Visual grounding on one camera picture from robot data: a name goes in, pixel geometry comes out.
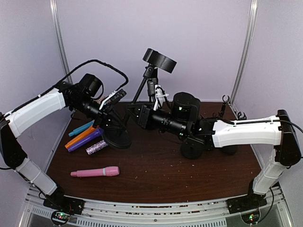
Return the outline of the right aluminium post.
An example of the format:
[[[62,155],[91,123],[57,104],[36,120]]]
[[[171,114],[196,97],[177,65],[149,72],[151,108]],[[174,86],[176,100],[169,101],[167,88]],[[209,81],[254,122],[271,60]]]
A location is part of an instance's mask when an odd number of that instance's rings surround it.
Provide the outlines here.
[[[254,35],[257,14],[258,14],[258,0],[251,0],[244,45],[242,49],[242,54],[241,54],[241,59],[240,59],[236,79],[231,94],[231,100],[230,100],[231,105],[235,104],[236,95],[240,89],[241,80],[244,75],[245,66],[248,60],[250,45]]]

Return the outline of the mic stand front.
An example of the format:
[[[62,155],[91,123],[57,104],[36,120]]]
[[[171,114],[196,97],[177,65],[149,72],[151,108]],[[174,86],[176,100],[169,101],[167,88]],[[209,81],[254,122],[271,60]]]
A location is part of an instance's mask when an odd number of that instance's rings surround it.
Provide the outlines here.
[[[237,113],[238,120],[246,120],[247,116],[245,113],[238,112]],[[222,148],[222,152],[227,155],[234,155],[238,150],[238,145],[225,146]]]

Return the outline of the pink mic stand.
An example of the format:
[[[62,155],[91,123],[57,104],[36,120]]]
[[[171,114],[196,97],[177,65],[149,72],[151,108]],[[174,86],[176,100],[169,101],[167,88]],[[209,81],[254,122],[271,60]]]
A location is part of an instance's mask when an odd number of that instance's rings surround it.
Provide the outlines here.
[[[180,152],[184,157],[188,159],[197,159],[201,157],[204,148],[204,142],[188,138],[187,140],[182,142]]]

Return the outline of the glitter silver microphone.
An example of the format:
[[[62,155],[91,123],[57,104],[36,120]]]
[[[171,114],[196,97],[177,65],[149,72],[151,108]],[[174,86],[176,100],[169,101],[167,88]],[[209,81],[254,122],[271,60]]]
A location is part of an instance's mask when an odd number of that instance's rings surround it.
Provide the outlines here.
[[[102,140],[92,146],[90,146],[89,148],[86,149],[87,154],[90,156],[100,150],[102,150],[103,148],[106,148],[108,146],[108,144]]]

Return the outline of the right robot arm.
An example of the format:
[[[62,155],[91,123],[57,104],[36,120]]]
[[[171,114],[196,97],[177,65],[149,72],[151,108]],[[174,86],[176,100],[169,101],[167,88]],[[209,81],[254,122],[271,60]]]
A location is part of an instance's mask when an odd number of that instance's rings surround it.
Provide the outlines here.
[[[181,141],[180,152],[189,159],[196,159],[205,150],[220,148],[226,154],[234,154],[238,145],[272,145],[270,160],[250,182],[248,193],[227,200],[230,213],[256,209],[267,204],[266,193],[289,167],[302,159],[295,130],[297,126],[285,110],[276,115],[234,121],[221,116],[203,118],[199,114],[200,101],[189,93],[174,95],[171,111],[163,110],[164,95],[157,95],[154,103],[130,104],[127,111],[138,126],[169,132]]]

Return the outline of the orange microphone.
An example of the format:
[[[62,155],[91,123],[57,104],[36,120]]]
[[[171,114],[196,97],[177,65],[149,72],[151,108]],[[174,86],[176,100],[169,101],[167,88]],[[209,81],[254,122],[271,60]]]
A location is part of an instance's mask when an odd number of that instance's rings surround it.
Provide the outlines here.
[[[69,147],[71,147],[72,145],[76,144],[77,142],[79,142],[80,140],[84,139],[85,137],[87,137],[88,135],[90,135],[91,133],[93,133],[96,130],[96,128],[94,128],[93,126],[90,126],[88,129],[86,129],[84,132],[80,133],[79,135],[77,135],[75,138],[73,138],[72,140],[70,140],[66,145],[65,148],[68,149]]]

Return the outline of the front aluminium rail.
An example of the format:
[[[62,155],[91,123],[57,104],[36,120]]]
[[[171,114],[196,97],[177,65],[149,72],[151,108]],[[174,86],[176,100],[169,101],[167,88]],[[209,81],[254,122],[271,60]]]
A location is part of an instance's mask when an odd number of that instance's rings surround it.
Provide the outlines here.
[[[181,203],[119,203],[85,199],[81,214],[64,222],[65,227],[250,227],[257,214],[258,227],[293,227],[280,186],[266,195],[267,205],[230,213],[227,199]]]

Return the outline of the pink microphone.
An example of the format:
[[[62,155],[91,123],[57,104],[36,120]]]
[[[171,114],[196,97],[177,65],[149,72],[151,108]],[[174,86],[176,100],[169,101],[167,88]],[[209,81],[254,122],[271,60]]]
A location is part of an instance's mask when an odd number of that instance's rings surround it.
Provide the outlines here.
[[[71,172],[72,177],[97,177],[97,176],[117,176],[120,174],[120,169],[117,166],[108,166],[99,169],[78,170]]]

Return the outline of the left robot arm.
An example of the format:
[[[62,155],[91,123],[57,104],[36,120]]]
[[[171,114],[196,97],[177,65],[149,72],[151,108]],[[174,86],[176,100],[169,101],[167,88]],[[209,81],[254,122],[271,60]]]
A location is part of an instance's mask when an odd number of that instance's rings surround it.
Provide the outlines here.
[[[72,204],[65,197],[62,187],[28,158],[17,138],[49,114],[69,107],[93,119],[93,125],[103,129],[103,139],[108,145],[117,149],[129,148],[130,137],[125,131],[122,119],[114,110],[114,105],[126,92],[118,89],[99,104],[93,96],[101,84],[101,81],[91,74],[86,74],[75,85],[65,81],[58,82],[44,95],[34,98],[19,109],[1,115],[0,153],[5,164],[34,185],[46,197],[45,203],[51,203],[56,210],[70,213]]]

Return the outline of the purple microphone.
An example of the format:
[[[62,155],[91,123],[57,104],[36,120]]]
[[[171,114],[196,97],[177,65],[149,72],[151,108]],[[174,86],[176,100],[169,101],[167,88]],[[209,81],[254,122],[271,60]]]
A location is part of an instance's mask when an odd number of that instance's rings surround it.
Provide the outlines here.
[[[92,141],[93,139],[102,136],[104,130],[101,128],[95,129],[94,132],[89,134],[88,136],[84,137],[80,141],[76,142],[75,144],[71,145],[67,150],[68,152],[73,152],[76,149],[82,147],[83,145],[87,144],[88,142]]]

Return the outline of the aluminium post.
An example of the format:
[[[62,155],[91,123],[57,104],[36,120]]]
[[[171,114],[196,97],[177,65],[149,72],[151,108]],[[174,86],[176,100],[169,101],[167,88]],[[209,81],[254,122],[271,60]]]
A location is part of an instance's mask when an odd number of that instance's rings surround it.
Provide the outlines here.
[[[240,89],[241,80],[244,75],[245,66],[248,60],[250,45],[254,35],[257,14],[258,14],[258,0],[251,0],[244,45],[242,49],[242,54],[241,54],[241,59],[240,59],[236,79],[231,94],[231,100],[230,100],[231,105],[235,104],[236,95]]]
[[[63,37],[62,37],[59,13],[58,13],[58,8],[57,8],[57,1],[49,0],[49,3],[50,3],[50,10],[51,10],[54,29],[55,29],[57,44],[58,44],[59,53],[60,53],[60,59],[61,59],[64,74],[67,75],[70,72],[70,68],[68,65],[68,60],[67,60]]]

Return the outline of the blue microphone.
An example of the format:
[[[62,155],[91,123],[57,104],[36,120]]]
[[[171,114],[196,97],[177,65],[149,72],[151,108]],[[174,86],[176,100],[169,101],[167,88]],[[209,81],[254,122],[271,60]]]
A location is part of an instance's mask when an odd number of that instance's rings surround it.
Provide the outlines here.
[[[86,123],[76,129],[74,129],[72,132],[70,132],[68,135],[69,137],[72,137],[72,136],[76,136],[76,135],[79,135],[81,133],[83,133],[85,130],[89,129],[90,126],[92,126],[94,123],[94,121],[90,121],[89,123]]]

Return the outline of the glitter mic stand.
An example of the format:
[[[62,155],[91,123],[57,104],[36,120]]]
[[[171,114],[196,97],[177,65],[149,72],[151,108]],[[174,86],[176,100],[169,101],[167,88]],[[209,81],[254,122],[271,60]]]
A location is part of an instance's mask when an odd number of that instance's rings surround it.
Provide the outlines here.
[[[135,104],[144,88],[144,85],[148,80],[157,78],[157,69],[162,69],[165,72],[172,73],[177,62],[171,58],[159,53],[156,50],[148,48],[143,56],[143,61],[148,63],[145,67],[143,79],[138,87],[137,92],[132,100],[132,104]]]

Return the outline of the left aluminium post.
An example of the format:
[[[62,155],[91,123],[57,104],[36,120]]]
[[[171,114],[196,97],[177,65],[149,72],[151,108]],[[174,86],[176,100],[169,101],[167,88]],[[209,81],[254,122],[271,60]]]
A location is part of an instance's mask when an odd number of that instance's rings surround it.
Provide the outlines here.
[[[59,53],[60,53],[60,59],[61,59],[64,74],[67,75],[70,72],[70,68],[68,65],[68,60],[67,60],[63,37],[62,37],[59,13],[58,13],[58,8],[57,8],[57,1],[49,0],[49,3],[50,3],[50,10],[51,10],[54,29],[55,29],[57,44],[58,44]]]

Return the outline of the black mic stand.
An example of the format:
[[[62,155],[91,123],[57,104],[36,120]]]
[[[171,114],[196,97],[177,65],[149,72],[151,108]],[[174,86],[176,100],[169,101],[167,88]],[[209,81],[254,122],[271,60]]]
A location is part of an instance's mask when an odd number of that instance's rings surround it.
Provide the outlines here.
[[[115,149],[128,149],[132,144],[132,140],[126,131],[104,131],[103,139]]]

